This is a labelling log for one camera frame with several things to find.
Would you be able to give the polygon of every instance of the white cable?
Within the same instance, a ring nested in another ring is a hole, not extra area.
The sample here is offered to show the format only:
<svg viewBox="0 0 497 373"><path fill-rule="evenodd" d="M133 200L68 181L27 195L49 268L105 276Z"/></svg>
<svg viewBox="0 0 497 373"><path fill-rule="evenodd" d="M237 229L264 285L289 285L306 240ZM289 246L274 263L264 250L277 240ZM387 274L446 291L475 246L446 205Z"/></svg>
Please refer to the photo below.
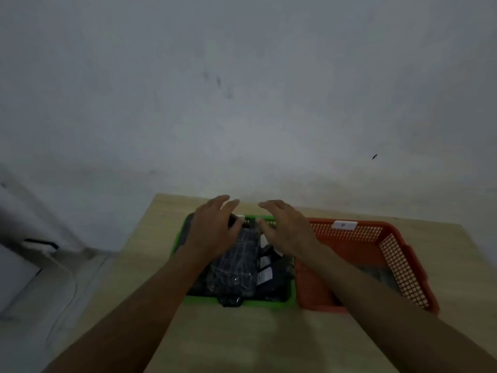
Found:
<svg viewBox="0 0 497 373"><path fill-rule="evenodd" d="M55 325L59 321L60 317L62 317L62 314L67 310L67 308L72 304L72 302L76 298L76 294L78 293L78 281L76 280L76 276L72 273L72 271L70 269L68 269L65 265L63 265L62 263L60 263L58 260L56 260L53 257L51 257L48 252L43 252L43 255L45 255L54 264L56 264L61 269L63 269L65 272L67 272L69 274L69 276L71 277L72 281L74 282L74 293L72 294L71 300L67 303L67 305L64 307L64 309L62 309L62 311L59 313L59 316L57 317L57 319L55 320L55 322L53 322L52 327L50 327L50 331L48 332L47 337L45 338L45 345L47 345L48 344L48 338L50 338L50 335L52 334L52 331L54 330Z"/></svg>

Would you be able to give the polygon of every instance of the right hand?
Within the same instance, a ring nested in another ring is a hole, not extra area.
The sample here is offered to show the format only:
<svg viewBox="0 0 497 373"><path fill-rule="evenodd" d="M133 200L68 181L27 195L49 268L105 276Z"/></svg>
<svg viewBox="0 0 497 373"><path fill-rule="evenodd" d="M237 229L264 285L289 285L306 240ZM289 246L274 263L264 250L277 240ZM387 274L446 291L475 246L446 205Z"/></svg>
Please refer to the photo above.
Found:
<svg viewBox="0 0 497 373"><path fill-rule="evenodd" d="M320 244L304 215L283 200L264 201L259 207L269 211L276 220L276 229L264 219L258 219L258 223L269 243L281 252L304 260L306 253Z"/></svg>

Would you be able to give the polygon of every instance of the white tag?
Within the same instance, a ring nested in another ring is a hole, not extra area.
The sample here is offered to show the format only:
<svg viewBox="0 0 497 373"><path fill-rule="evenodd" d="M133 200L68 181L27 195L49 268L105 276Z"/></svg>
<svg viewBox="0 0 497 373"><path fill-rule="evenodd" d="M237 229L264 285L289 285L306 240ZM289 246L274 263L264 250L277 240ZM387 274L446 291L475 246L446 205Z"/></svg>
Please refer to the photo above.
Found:
<svg viewBox="0 0 497 373"><path fill-rule="evenodd" d="M260 258L260 261L259 261L259 268L264 268L268 265L271 264L271 258L270 257L262 257Z"/></svg>
<svg viewBox="0 0 497 373"><path fill-rule="evenodd" d="M357 226L357 221L342 221L336 220L333 222L333 229L345 229L345 230L354 230Z"/></svg>
<svg viewBox="0 0 497 373"><path fill-rule="evenodd" d="M257 276L257 285L261 285L263 282L267 282L273 278L273 270L271 267L266 268L264 271L259 272Z"/></svg>
<svg viewBox="0 0 497 373"><path fill-rule="evenodd" d="M265 248L267 245L269 245L269 242L267 241L267 238L264 234L260 236L260 246L262 248Z"/></svg>

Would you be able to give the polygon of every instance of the white wall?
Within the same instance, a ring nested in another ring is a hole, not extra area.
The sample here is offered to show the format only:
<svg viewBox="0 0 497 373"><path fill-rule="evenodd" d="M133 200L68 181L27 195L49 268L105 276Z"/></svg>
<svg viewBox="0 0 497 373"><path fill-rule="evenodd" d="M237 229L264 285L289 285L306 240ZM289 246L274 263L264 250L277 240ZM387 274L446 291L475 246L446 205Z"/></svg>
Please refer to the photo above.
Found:
<svg viewBox="0 0 497 373"><path fill-rule="evenodd" d="M230 193L459 222L497 262L496 10L3 0L0 160L95 248Z"/></svg>

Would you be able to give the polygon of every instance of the wooden table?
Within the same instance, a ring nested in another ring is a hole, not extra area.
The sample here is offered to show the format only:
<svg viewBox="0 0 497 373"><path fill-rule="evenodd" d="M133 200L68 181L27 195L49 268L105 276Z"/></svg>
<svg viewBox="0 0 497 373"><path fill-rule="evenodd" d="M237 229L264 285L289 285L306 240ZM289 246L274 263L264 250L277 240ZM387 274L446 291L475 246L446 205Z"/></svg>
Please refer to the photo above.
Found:
<svg viewBox="0 0 497 373"><path fill-rule="evenodd" d="M184 218L205 199L158 194L86 308L72 342L168 259ZM428 274L439 317L497 356L494 272L460 225L299 208L308 217L395 225ZM240 204L238 214L267 214ZM348 314L183 304L146 372L396 371Z"/></svg>

